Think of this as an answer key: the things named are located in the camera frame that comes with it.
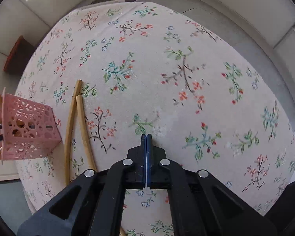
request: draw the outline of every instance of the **silver screw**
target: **silver screw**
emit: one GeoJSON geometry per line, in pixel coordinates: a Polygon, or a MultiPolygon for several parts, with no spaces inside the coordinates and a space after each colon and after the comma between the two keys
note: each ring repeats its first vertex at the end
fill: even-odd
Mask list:
{"type": "Polygon", "coordinates": [[[84,176],[86,177],[92,177],[94,176],[94,174],[95,174],[94,170],[87,170],[84,172],[84,176]]]}
{"type": "Polygon", "coordinates": [[[198,175],[200,177],[207,177],[208,176],[208,171],[206,171],[206,170],[199,170],[198,175]]]}
{"type": "Polygon", "coordinates": [[[131,159],[124,159],[123,161],[122,161],[122,164],[123,165],[126,165],[126,166],[129,166],[129,165],[131,165],[132,164],[132,160],[131,159]]]}
{"type": "Polygon", "coordinates": [[[167,165],[169,165],[169,164],[171,163],[171,161],[168,160],[168,159],[162,159],[162,160],[160,161],[160,163],[161,163],[163,166],[167,166],[167,165]]]}

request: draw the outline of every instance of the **perforated basket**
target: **perforated basket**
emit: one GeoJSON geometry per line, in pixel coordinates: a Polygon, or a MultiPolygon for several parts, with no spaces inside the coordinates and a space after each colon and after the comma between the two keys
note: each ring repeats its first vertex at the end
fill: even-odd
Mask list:
{"type": "Polygon", "coordinates": [[[61,141],[52,108],[3,91],[2,160],[46,157],[61,141]]]}

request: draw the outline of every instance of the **pink plastic basket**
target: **pink plastic basket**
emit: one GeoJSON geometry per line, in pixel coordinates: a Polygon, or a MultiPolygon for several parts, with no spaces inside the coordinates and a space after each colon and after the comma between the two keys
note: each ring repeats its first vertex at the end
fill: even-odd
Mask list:
{"type": "Polygon", "coordinates": [[[3,90],[1,159],[46,157],[61,141],[50,106],[3,90]]]}

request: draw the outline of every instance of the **gray floor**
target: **gray floor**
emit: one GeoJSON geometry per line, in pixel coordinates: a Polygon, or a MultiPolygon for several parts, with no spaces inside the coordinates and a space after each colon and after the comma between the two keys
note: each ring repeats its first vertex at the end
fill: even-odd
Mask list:
{"type": "Polygon", "coordinates": [[[278,70],[255,43],[238,25],[200,0],[138,0],[150,1],[178,11],[197,23],[213,31],[239,54],[241,54],[259,73],[272,90],[285,110],[293,130],[295,130],[295,104],[278,70]]]}
{"type": "Polygon", "coordinates": [[[21,181],[0,182],[0,216],[7,226],[16,234],[31,215],[21,181]]]}

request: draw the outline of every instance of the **table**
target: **table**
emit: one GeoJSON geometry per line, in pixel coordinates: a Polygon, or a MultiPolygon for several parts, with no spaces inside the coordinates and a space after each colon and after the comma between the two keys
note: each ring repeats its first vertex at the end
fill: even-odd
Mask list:
{"type": "MultiPolygon", "coordinates": [[[[183,168],[206,169],[264,215],[295,170],[288,118],[262,77],[220,37],[151,2],[87,6],[63,17],[30,59],[16,95],[53,108],[64,139],[77,79],[105,170],[151,133],[183,168]]],[[[17,161],[35,209],[65,187],[64,146],[17,161]]],[[[88,169],[75,120],[70,179],[88,169]]],[[[165,190],[127,190],[129,236],[173,235],[165,190]]]]}

